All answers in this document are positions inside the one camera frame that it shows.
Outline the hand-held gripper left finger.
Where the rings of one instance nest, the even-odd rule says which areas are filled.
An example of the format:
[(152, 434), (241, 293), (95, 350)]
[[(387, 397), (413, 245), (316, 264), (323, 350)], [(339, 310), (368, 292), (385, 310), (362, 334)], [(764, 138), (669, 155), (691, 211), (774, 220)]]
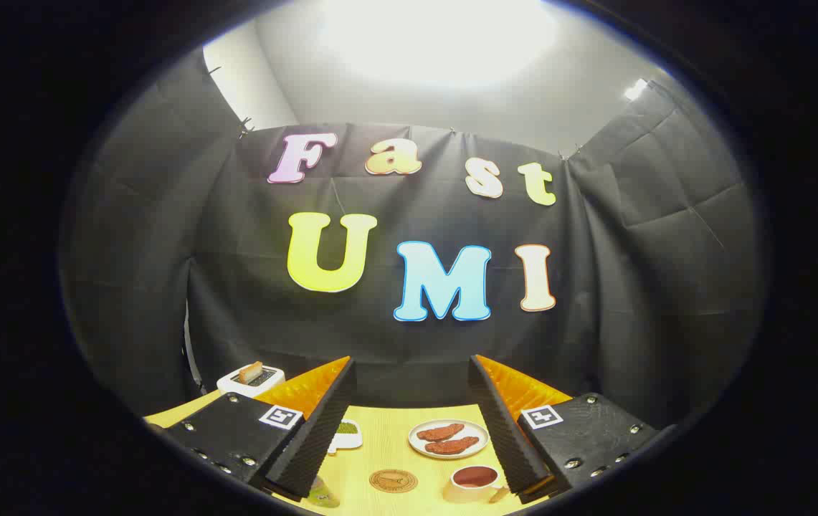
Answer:
[(175, 447), (225, 477), (294, 502), (308, 496), (356, 392), (343, 356), (257, 396), (228, 392), (166, 426)]

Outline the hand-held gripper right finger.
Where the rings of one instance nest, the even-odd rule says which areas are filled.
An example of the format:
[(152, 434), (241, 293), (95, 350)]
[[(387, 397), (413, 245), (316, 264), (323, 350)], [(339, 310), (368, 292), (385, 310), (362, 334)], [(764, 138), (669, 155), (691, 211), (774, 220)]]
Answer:
[(521, 502), (588, 489), (628, 466), (659, 431), (605, 396), (572, 396), (481, 355), (469, 391), (510, 492)]

